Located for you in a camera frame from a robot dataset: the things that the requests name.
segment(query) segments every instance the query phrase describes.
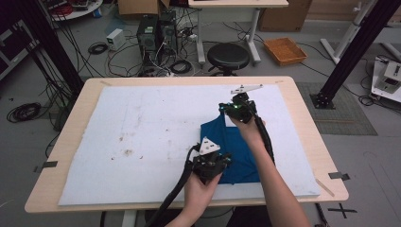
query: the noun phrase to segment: floor mat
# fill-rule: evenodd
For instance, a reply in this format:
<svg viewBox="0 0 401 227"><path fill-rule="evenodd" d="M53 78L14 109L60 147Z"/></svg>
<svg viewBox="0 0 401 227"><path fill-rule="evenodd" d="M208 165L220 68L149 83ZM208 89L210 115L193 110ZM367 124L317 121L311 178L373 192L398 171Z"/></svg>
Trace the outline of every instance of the floor mat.
<svg viewBox="0 0 401 227"><path fill-rule="evenodd" d="M310 94L317 94L323 83L297 83L301 96L320 134L377 135L357 101L344 88L333 99L335 110L315 109Z"/></svg>

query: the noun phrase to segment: blue cloth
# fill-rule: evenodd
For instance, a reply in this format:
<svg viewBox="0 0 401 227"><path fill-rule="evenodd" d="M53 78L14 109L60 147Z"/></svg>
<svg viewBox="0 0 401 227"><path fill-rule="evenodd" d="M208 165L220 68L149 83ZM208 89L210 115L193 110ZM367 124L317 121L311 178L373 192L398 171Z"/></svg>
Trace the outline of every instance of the blue cloth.
<svg viewBox="0 0 401 227"><path fill-rule="evenodd" d="M256 163L237 127L226 127L224 114L200 126L200 140L206 136L220 145L221 154L231 153L232 163L226 168L219 183L258 183Z"/></svg>

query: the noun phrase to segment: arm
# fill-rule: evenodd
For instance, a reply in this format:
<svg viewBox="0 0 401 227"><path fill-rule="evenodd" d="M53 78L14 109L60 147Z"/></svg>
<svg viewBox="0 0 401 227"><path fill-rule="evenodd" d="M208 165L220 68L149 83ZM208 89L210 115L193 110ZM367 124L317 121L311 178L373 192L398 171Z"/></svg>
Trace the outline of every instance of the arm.
<svg viewBox="0 0 401 227"><path fill-rule="evenodd" d="M268 207L270 220L273 226L310 226L300 203L277 171L260 133L252 119L248 124L232 121L238 126L242 137L248 144L256 161L260 183L262 183Z"/></svg>
<svg viewBox="0 0 401 227"><path fill-rule="evenodd" d="M183 210L166 227L189 227L193 225L212 200L220 177L221 174L207 184L203 184L200 178L192 173L184 188Z"/></svg>

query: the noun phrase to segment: person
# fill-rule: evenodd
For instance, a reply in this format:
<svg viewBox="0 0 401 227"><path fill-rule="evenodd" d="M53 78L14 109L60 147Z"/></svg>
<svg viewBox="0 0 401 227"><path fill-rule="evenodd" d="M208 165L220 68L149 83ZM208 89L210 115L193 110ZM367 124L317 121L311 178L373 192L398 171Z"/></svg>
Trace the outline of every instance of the person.
<svg viewBox="0 0 401 227"><path fill-rule="evenodd" d="M301 204L296 200L268 155L260 133L252 119L244 124L231 119L239 128L256 161L266 206L237 207L227 226L310 226ZM167 227L193 226L209 205L221 174L203 184L191 174L184 187L184 207Z"/></svg>

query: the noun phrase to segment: orange tray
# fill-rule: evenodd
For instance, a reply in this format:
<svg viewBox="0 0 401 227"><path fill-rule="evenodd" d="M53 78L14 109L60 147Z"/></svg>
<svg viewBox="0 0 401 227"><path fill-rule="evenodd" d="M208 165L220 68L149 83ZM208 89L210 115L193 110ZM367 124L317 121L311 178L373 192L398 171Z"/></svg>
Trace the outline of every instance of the orange tray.
<svg viewBox="0 0 401 227"><path fill-rule="evenodd" d="M290 38L266 40L264 46L281 66L299 63L306 59L306 53Z"/></svg>

